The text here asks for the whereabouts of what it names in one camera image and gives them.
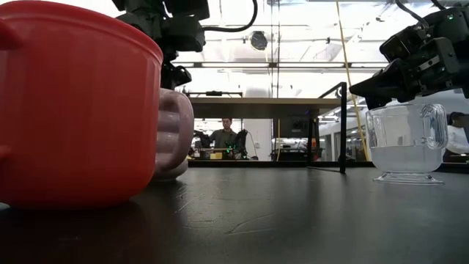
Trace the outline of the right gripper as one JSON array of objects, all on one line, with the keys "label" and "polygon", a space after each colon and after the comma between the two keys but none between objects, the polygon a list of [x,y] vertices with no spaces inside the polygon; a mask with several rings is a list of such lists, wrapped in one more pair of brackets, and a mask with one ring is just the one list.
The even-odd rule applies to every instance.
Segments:
[{"label": "right gripper", "polygon": [[[397,100],[392,97],[399,84],[402,94]],[[372,110],[450,89],[461,89],[469,99],[469,40],[453,44],[437,37],[407,58],[395,59],[371,78],[353,84],[350,92],[364,97]]]}]

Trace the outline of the clear glass footed cup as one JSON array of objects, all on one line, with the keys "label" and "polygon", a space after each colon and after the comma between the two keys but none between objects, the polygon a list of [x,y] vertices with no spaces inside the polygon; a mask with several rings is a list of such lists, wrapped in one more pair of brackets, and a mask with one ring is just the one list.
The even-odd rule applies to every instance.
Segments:
[{"label": "clear glass footed cup", "polygon": [[446,110],[440,104],[399,104],[367,111],[366,141],[382,174],[375,182],[442,185],[431,173],[448,144]]}]

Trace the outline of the wooden shelf with black frame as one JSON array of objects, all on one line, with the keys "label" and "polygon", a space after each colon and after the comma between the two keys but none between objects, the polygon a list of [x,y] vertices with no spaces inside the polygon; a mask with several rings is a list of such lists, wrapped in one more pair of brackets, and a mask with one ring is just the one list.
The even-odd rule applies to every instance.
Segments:
[{"label": "wooden shelf with black frame", "polygon": [[309,121],[308,148],[305,161],[230,161],[230,160],[191,160],[190,168],[312,168],[344,173],[347,162],[320,164],[313,161],[311,147],[312,136],[319,135],[319,116],[334,108],[342,110],[341,121],[346,120],[347,114],[347,84],[340,82],[334,89],[341,90],[341,98],[191,98],[194,116],[196,118],[233,117],[235,119],[272,119],[279,120],[287,117],[307,117]]}]

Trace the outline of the red plastic mug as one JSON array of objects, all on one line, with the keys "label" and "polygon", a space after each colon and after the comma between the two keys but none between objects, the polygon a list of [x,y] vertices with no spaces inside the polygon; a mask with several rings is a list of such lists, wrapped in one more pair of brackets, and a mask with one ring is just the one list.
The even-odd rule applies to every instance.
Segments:
[{"label": "red plastic mug", "polygon": [[107,15],[50,1],[0,4],[0,202],[97,208],[155,166],[158,45]]}]

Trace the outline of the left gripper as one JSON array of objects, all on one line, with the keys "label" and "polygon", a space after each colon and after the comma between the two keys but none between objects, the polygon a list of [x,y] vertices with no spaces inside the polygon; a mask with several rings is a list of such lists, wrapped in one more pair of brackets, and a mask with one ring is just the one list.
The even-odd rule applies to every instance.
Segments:
[{"label": "left gripper", "polygon": [[160,71],[161,88],[174,90],[191,82],[191,74],[183,66],[174,66],[171,62],[178,57],[178,51],[203,51],[205,36],[196,17],[165,18],[156,10],[139,8],[126,11],[117,19],[142,31],[165,52]]}]

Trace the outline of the pink ribbed ceramic mug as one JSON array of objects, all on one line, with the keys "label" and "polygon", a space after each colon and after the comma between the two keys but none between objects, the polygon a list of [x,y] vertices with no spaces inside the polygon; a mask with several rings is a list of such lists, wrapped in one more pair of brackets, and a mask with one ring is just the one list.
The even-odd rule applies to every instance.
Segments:
[{"label": "pink ribbed ceramic mug", "polygon": [[176,180],[186,172],[193,132],[194,115],[189,98],[181,92],[161,88],[152,183]]}]

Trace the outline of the person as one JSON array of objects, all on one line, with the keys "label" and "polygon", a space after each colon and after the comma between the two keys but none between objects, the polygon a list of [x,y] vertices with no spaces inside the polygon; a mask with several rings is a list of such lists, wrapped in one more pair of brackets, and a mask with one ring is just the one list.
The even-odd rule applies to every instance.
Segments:
[{"label": "person", "polygon": [[222,119],[222,129],[213,131],[210,135],[210,141],[215,142],[214,148],[225,148],[234,142],[237,134],[232,130],[232,118]]},{"label": "person", "polygon": [[448,121],[448,144],[443,154],[446,163],[464,163],[469,161],[469,142],[463,127],[462,112],[452,112]]}]

